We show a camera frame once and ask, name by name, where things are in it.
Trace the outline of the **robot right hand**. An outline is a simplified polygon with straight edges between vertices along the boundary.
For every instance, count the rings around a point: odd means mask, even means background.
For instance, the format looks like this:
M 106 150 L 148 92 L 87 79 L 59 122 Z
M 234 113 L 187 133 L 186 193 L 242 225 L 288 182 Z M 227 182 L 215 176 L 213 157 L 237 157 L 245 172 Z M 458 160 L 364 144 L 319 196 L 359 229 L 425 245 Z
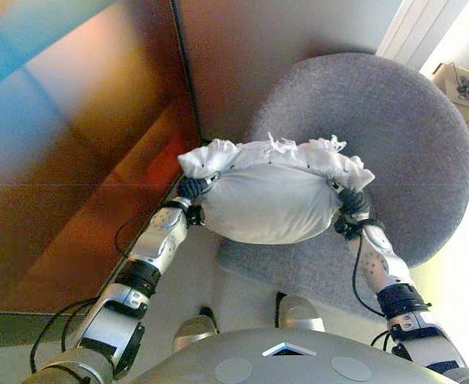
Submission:
M 342 186 L 332 179 L 327 180 L 327 185 L 335 192 L 341 203 L 339 212 L 342 216 L 356 222 L 370 217 L 370 203 L 362 191 Z

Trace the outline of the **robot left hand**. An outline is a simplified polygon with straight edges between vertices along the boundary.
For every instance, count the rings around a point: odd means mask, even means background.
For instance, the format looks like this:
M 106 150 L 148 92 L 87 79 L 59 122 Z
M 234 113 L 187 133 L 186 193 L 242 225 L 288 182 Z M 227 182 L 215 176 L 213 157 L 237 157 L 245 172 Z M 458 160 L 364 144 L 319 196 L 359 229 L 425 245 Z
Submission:
M 219 176 L 219 172 L 206 178 L 188 178 L 183 176 L 178 182 L 178 196 L 194 201 L 199 195 L 208 192 L 219 179 Z

